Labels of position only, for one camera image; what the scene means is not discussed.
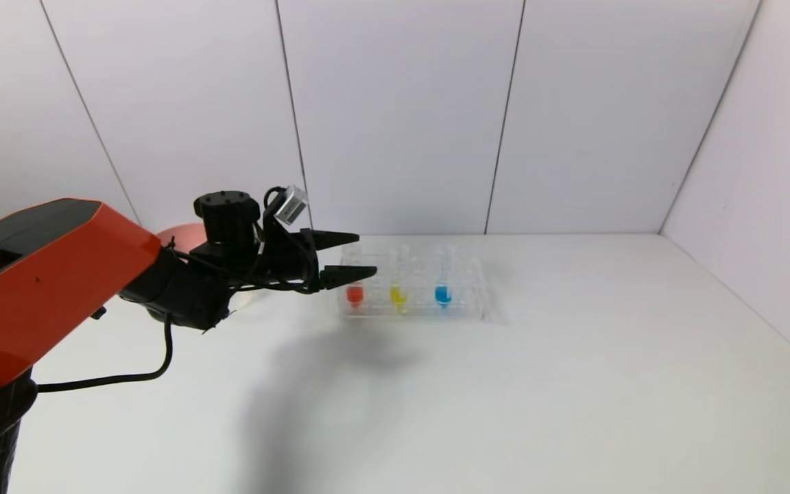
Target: black cable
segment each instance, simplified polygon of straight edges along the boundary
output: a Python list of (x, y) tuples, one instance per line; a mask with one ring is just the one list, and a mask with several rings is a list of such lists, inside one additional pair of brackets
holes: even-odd
[(285, 191), (284, 187), (270, 187), (270, 190), (267, 190), (266, 193), (264, 193), (264, 209), (266, 209), (267, 206), (270, 205), (270, 203), (269, 203), (269, 201), (270, 201), (270, 194), (272, 194), (272, 193), (283, 193), (284, 191)]
[(119, 382), (138, 382), (151, 381), (157, 379), (167, 372), (169, 363), (173, 359), (173, 327), (172, 315), (167, 314), (163, 321), (163, 338), (166, 341), (166, 356), (163, 357), (163, 365), (151, 373), (126, 373), (125, 375), (110, 375), (107, 377), (97, 377), (94, 379), (84, 379), (84, 381), (56, 382), (55, 384), (40, 384), (40, 393), (54, 393), (57, 391), (83, 390), (84, 388), (94, 388), (107, 384), (119, 384)]

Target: white table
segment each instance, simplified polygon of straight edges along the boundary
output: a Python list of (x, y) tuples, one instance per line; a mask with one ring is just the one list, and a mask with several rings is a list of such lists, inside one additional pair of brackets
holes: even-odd
[[(38, 398), (10, 492), (790, 494), (790, 345), (677, 247), (446, 241), (482, 259), (492, 322), (345, 322), (331, 293), (263, 294), (177, 328), (157, 381)], [(37, 382), (159, 366), (160, 323), (107, 307)]]

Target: white panel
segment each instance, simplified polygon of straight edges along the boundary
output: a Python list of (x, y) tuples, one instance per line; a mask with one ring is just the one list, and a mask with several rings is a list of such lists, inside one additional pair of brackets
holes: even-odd
[(313, 221), (482, 233), (520, 0), (280, 0)]
[(46, 0), (136, 211), (152, 231), (220, 189), (301, 184), (272, 0)]
[(664, 235), (790, 340), (790, 0), (766, 0)]
[(0, 218), (63, 197), (134, 218), (37, 2), (0, 1)]
[(527, 2), (489, 231), (658, 232), (757, 3)]

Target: red object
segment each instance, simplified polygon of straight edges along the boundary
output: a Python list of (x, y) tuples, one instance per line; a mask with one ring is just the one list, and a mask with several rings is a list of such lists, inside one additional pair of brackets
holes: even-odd
[(160, 240), (98, 201), (59, 200), (0, 220), (0, 387), (151, 266)]
[(364, 287), (361, 285), (349, 285), (346, 287), (346, 300), (353, 309), (357, 309), (364, 300)]

